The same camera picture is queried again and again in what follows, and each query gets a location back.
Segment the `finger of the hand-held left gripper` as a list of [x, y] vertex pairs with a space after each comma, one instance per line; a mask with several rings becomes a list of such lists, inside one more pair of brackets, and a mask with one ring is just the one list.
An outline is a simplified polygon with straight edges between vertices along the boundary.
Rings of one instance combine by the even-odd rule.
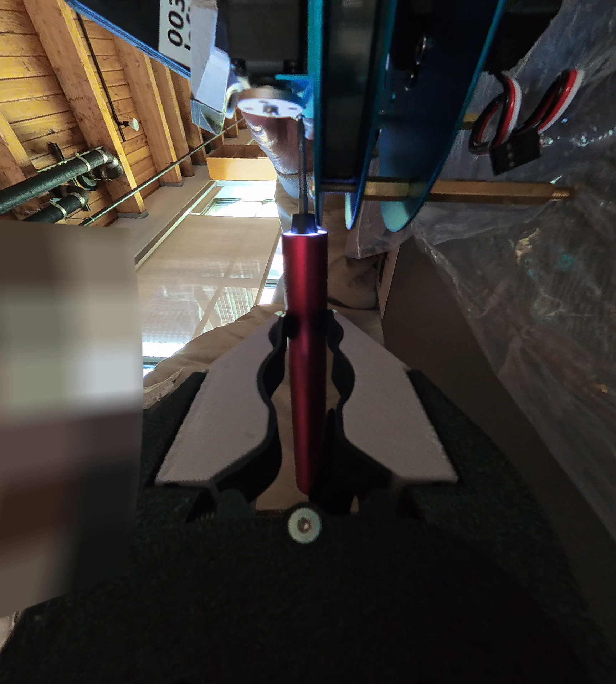
[[216, 1], [190, 2], [190, 87], [194, 124], [218, 135], [233, 114], [228, 89], [241, 87], [231, 72], [227, 17]]

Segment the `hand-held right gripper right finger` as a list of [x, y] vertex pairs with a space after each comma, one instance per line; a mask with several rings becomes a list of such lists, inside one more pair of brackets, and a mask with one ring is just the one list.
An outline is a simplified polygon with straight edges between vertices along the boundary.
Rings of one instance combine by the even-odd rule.
[[329, 322], [338, 469], [355, 486], [456, 484], [409, 368], [341, 313]]

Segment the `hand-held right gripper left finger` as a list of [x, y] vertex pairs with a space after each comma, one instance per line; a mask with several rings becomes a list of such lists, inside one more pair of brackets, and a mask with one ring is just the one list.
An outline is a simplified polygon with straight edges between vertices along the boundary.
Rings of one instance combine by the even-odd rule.
[[272, 396], [286, 372], [284, 323], [273, 314], [211, 365], [156, 485], [267, 489], [274, 481], [281, 444]]

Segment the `red electric screwdriver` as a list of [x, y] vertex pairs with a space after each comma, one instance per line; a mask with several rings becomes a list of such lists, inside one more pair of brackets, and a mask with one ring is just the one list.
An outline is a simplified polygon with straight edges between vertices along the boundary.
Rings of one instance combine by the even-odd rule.
[[322, 452], [327, 414], [328, 235], [309, 208], [307, 139], [297, 120], [298, 212], [282, 235], [286, 337], [296, 485], [309, 495]]

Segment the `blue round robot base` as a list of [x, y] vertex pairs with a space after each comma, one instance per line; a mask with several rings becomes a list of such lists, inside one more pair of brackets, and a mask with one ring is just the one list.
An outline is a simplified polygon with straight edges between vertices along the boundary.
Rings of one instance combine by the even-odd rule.
[[352, 228], [378, 179], [407, 184], [385, 199], [387, 229], [406, 227], [441, 173], [482, 72], [529, 52], [561, 1], [219, 1], [218, 27], [239, 108], [313, 123], [313, 213], [345, 195]]

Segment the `person's left hand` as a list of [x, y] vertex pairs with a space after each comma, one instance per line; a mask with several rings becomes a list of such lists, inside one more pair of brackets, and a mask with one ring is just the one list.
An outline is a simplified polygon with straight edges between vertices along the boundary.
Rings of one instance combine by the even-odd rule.
[[298, 178], [298, 120], [242, 113], [253, 139], [268, 156], [277, 178]]

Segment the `thin metal rod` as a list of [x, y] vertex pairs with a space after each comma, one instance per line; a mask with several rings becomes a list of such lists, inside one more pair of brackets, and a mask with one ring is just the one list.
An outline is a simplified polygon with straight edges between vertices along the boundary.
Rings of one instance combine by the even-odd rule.
[[188, 151], [184, 155], [182, 155], [180, 158], [175, 159], [171, 164], [166, 166], [163, 170], [160, 170], [157, 172], [155, 175], [149, 177], [146, 179], [143, 183], [137, 185], [130, 191], [124, 193], [123, 195], [119, 196], [117, 199], [115, 199], [111, 204], [108, 204], [105, 206], [103, 209], [97, 211], [96, 213], [93, 213], [90, 217], [85, 218], [80, 225], [81, 226], [88, 226], [88, 225], [93, 225], [97, 222], [98, 219], [104, 217], [106, 214], [109, 212], [117, 209], [121, 204], [126, 202], [127, 200], [133, 198], [136, 194], [141, 193], [141, 191], [149, 186], [150, 184], [158, 181], [161, 177], [167, 175], [171, 170], [174, 170], [176, 168], [179, 168], [180, 165], [182, 165], [185, 161], [191, 160], [193, 156], [195, 156], [196, 153], [198, 153], [201, 150], [204, 150], [207, 145], [212, 145], [214, 141], [217, 141], [220, 138], [223, 138], [224, 135], [227, 132], [230, 132], [233, 128], [241, 126], [239, 118], [233, 119], [232, 124], [228, 124], [225, 128], [220, 133], [217, 134], [211, 134], [210, 139], [206, 140], [204, 139], [203, 142], [198, 145], [196, 148], [193, 150]]

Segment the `window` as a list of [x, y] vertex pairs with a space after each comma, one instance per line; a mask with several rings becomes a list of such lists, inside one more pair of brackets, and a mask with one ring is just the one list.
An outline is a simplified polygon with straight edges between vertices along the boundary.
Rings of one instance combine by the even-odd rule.
[[217, 181], [196, 211], [222, 218], [278, 218], [276, 181]]

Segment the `large clear plastic bag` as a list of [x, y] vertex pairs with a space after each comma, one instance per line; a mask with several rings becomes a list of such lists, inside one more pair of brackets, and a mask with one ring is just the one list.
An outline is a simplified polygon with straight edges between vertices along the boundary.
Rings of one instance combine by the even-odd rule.
[[569, 187], [535, 207], [426, 204], [411, 224], [493, 371], [616, 542], [616, 1], [563, 1], [513, 70], [529, 115], [584, 79], [502, 181]]

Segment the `black insulated pipes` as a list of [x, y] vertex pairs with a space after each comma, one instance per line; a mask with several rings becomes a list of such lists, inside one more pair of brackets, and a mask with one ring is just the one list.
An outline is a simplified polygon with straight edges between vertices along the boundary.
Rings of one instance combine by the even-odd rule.
[[0, 190], [0, 216], [65, 184], [70, 185], [66, 195], [51, 201], [58, 218], [66, 218], [80, 210], [88, 211], [89, 189], [74, 184], [75, 179], [82, 176], [94, 181], [116, 181], [124, 176], [124, 166], [117, 157], [102, 148], [65, 159], [39, 171], [34, 177]]

